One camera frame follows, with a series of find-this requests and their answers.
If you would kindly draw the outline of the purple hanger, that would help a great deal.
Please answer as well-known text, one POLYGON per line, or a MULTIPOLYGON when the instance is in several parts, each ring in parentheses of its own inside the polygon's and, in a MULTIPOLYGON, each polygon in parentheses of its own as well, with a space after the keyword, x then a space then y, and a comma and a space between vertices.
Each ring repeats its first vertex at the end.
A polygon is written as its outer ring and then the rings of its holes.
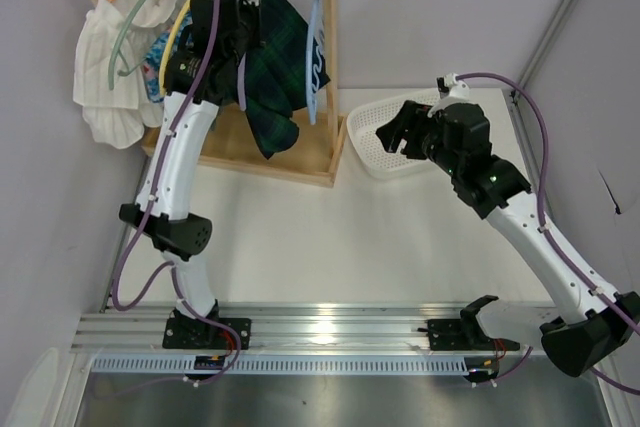
POLYGON ((247 109, 247 100, 246 100, 246 59, 245 55, 242 56, 237 71, 237 94, 238 94, 238 105, 242 112, 245 112, 247 109))

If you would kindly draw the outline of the dark green plaid garment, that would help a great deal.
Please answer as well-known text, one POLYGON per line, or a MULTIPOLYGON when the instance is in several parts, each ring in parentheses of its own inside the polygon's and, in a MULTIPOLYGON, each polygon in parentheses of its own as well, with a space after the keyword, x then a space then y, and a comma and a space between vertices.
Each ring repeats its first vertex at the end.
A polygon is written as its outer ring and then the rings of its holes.
POLYGON ((260 0, 264 45, 245 62, 245 115, 261 155, 269 159, 298 140, 296 110, 307 107, 308 23, 288 0, 260 0))

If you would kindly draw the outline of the yellow hanger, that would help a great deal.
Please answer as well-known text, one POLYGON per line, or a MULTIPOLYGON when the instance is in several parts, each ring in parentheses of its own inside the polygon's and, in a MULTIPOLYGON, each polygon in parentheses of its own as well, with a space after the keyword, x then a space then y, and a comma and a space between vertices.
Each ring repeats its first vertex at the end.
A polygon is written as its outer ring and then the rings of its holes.
POLYGON ((186 0, 185 3, 183 4, 182 8, 180 9, 176 20, 169 32, 168 38, 167 38, 167 42, 163 51, 163 55, 161 58, 161 62, 160 62, 160 66, 159 66, 159 90, 160 90, 160 94, 162 96, 166 95, 166 87, 164 84, 164 78, 165 78, 165 74, 166 74, 166 70, 167 70, 167 64, 170 58, 170 55, 172 53, 172 49, 173 49, 173 45, 174 42, 176 40, 176 37, 178 35, 178 31, 183 23, 183 20, 187 14, 187 12, 190 9, 190 1, 191 0, 186 0))

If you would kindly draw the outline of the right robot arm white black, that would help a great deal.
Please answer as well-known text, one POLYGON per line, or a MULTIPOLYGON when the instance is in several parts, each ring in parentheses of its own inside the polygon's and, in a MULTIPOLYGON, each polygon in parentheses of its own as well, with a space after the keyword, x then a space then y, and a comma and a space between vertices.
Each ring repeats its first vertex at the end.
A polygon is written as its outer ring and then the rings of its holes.
POLYGON ((537 198, 511 162, 493 154, 490 122, 477 104, 441 110, 405 102, 376 136, 388 153, 429 160, 458 198, 499 232, 542 283, 554 306, 545 313, 486 295, 460 312, 463 330, 542 349, 564 374, 579 377, 624 345, 639 323, 639 296, 606 282, 553 224, 540 226, 537 198))

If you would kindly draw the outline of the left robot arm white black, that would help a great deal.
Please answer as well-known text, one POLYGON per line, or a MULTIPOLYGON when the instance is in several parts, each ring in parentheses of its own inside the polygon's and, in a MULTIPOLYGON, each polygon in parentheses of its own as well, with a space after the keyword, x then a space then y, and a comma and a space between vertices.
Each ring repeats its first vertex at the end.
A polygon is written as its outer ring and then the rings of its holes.
POLYGON ((169 47, 160 75, 164 113, 151 164, 135 201, 119 210, 134 233, 111 284, 117 310, 128 311, 141 302, 142 294, 122 302, 119 287, 133 248, 141 237, 149 238, 177 296, 169 324, 172 339, 182 330, 212 337, 224 327, 203 257, 213 225, 191 212, 191 192, 209 129, 237 85, 245 54, 259 44, 258 3, 189 0, 187 5, 191 22, 177 37, 178 44, 169 47))

